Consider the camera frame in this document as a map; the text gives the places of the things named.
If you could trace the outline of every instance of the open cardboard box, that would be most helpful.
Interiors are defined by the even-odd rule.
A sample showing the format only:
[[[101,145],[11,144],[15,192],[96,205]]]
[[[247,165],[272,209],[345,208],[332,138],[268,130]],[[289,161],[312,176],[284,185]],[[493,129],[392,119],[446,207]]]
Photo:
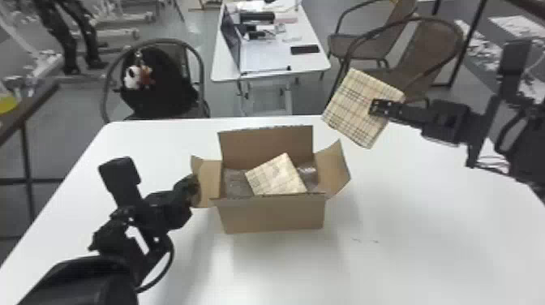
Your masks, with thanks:
[[[312,152],[312,126],[271,127],[218,133],[222,161],[191,157],[197,174],[201,201],[196,208],[216,206],[227,234],[278,230],[320,229],[324,225],[327,198],[336,195],[350,180],[341,141]],[[222,170],[250,170],[288,153],[295,166],[314,160],[318,189],[290,195],[254,195],[222,198]]]

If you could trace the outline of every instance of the beige plaid fabric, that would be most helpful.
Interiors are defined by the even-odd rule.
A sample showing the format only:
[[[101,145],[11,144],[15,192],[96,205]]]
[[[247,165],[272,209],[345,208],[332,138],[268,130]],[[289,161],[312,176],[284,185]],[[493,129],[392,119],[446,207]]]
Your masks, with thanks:
[[[287,153],[246,172],[255,195],[281,195],[307,192]]]
[[[405,100],[403,92],[396,88],[350,69],[322,114],[322,120],[356,144],[371,148],[388,122],[385,118],[372,117],[367,113],[376,98]]]

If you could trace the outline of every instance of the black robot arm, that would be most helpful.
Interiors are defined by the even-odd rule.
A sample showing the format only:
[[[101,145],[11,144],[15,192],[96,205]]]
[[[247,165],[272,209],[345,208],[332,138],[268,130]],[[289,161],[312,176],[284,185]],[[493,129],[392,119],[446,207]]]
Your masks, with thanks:
[[[531,40],[510,41],[504,47],[498,76],[500,89],[491,97],[483,114],[468,105],[434,100],[429,108],[404,105],[394,101],[374,100],[369,114],[422,130],[422,136],[446,144],[467,146],[466,166],[507,174],[522,183],[545,185],[545,104],[519,94],[518,86],[525,73]],[[507,173],[478,161],[485,139],[500,105],[517,110],[517,114],[500,131],[495,151],[509,163]],[[520,122],[526,124],[509,148],[507,134]]]
[[[20,305],[133,305],[136,294],[166,274],[174,258],[170,230],[182,228],[191,217],[191,204],[200,200],[196,176],[189,175],[171,191],[160,191],[143,199],[138,190],[140,177],[129,157],[99,167],[108,191],[118,208],[92,236],[89,251],[98,256],[68,260],[55,265],[32,288]],[[144,253],[127,229],[134,226],[149,251]],[[170,257],[159,275],[142,285],[147,275],[167,254]]]

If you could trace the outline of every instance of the white table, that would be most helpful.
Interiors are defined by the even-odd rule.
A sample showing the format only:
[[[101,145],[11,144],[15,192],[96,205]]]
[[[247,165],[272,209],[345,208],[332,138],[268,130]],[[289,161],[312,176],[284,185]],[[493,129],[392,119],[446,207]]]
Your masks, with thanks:
[[[217,211],[194,209],[170,235],[172,269],[142,305],[543,305],[545,208],[528,187],[463,167],[466,152],[389,124],[372,150],[319,117],[115,122],[90,144],[0,268],[2,305],[55,263],[84,256],[114,202],[97,167],[131,156],[140,190],[166,190],[189,157],[220,158],[218,131],[315,126],[315,150],[341,138],[352,181],[322,230],[226,235]]]
[[[277,0],[277,2],[289,2],[292,3],[294,0]],[[329,62],[324,48],[320,44],[318,37],[316,36],[314,29],[312,28],[311,22],[308,20],[307,14],[302,6],[299,6],[298,10],[295,11],[292,9],[290,12],[295,13],[298,16],[298,22],[295,24],[286,24],[286,34],[279,34],[277,36],[278,43],[285,45],[286,52],[289,53],[290,46],[294,45],[318,45],[320,48],[319,53],[313,54],[300,54],[292,55],[289,53],[287,55],[288,62],[287,64],[291,67],[291,71],[268,71],[263,73],[250,73],[241,77],[240,71],[233,60],[233,56],[225,43],[225,39],[221,35],[221,17],[223,16],[223,10],[225,6],[221,7],[219,14],[219,21],[217,25],[217,34],[216,34],[216,46],[214,49],[214,59],[212,63],[212,73],[210,78],[213,82],[224,83],[224,82],[233,82],[238,83],[239,95],[241,97],[241,114],[248,115],[250,111],[246,109],[253,109],[253,103],[256,100],[256,97],[251,95],[251,85],[259,83],[259,81],[266,81],[270,83],[271,81],[277,81],[284,88],[285,93],[285,111],[282,114],[292,114],[292,97],[291,97],[291,81],[293,78],[301,74],[312,73],[312,72],[321,72],[326,71],[331,68],[331,63]],[[291,41],[284,42],[282,39],[286,37],[301,37],[300,41]]]

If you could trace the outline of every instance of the smartphone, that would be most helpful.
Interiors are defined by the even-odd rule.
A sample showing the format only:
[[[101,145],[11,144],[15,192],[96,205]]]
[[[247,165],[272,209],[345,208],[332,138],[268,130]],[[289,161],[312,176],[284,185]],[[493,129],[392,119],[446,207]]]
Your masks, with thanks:
[[[296,45],[290,48],[292,55],[319,53],[318,45]]]

